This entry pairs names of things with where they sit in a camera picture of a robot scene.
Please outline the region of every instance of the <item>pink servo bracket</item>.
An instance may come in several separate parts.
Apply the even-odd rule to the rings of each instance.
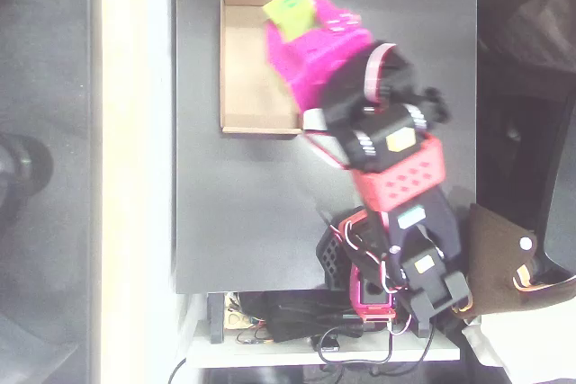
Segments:
[[[319,28],[284,42],[270,20],[266,23],[268,62],[290,86],[301,112],[318,108],[321,87],[340,66],[373,42],[360,17],[337,9],[329,0],[314,0]]]

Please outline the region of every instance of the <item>black cable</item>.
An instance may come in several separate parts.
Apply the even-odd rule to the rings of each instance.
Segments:
[[[338,375],[338,378],[336,378],[336,381],[334,381],[334,384],[339,384],[343,377],[344,377],[344,365],[340,369],[340,374]]]
[[[354,360],[341,360],[341,361],[335,361],[335,360],[329,360],[326,357],[324,357],[324,354],[322,353],[322,345],[324,344],[324,339],[326,339],[331,333],[336,332],[337,330],[340,330],[342,328],[342,326],[336,326],[336,327],[332,327],[330,328],[324,335],[322,335],[322,337],[320,338],[320,340],[318,341],[318,356],[320,357],[320,359],[325,362],[326,364],[358,364],[358,363],[367,363],[367,364],[385,364],[387,363],[390,358],[392,357],[392,333],[390,333],[388,335],[388,355],[386,356],[386,358],[384,360],[361,360],[361,359],[354,359]]]
[[[403,375],[407,375],[411,372],[413,372],[423,361],[424,358],[426,357],[426,354],[428,354],[428,351],[430,350],[430,345],[432,345],[432,339],[434,339],[434,333],[436,332],[436,325],[432,324],[432,328],[430,330],[430,337],[428,338],[428,342],[426,343],[426,347],[424,348],[424,352],[422,353],[422,355],[420,356],[420,358],[418,359],[418,361],[416,363],[414,363],[413,365],[411,365],[409,368],[407,368],[405,371],[399,371],[399,372],[395,372],[395,371],[389,371],[389,372],[379,372],[377,374],[371,374],[373,377],[378,377],[378,376],[384,376],[384,377],[401,377]]]
[[[170,374],[170,378],[168,378],[168,384],[172,384],[172,380],[174,379],[174,376],[176,375],[178,370],[184,365],[184,363],[186,363],[185,357],[176,365],[176,367],[174,368],[174,370]]]

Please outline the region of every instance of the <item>white wall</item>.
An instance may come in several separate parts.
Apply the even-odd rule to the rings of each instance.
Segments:
[[[151,224],[150,254],[148,255],[148,350],[145,367],[149,383],[167,382],[172,369],[185,357],[194,334],[198,316],[203,314],[203,296],[178,296],[172,279],[172,216],[167,205],[172,200],[172,13],[171,0],[148,0],[148,77],[150,103],[154,107],[149,118],[148,142],[150,173],[154,197],[149,205]],[[199,381],[197,371],[184,366],[176,374],[174,384]]]

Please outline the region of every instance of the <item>pink robot part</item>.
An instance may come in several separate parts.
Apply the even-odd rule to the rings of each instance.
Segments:
[[[301,112],[319,107],[320,89],[358,51],[373,42],[360,17],[337,9],[329,0],[314,0],[319,28],[284,42],[278,28],[266,23],[268,62],[290,86]]]
[[[392,306],[392,295],[388,296],[388,302],[382,304],[367,305],[360,300],[360,291],[362,282],[360,281],[360,272],[352,264],[350,274],[350,302],[352,308],[358,316],[364,321],[390,321],[396,318],[396,311]]]

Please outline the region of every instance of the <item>gray floor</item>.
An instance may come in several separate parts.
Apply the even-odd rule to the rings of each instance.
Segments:
[[[59,384],[87,371],[87,35],[87,0],[0,0],[0,132],[36,138],[54,161],[0,238],[0,315],[72,352],[47,381]]]

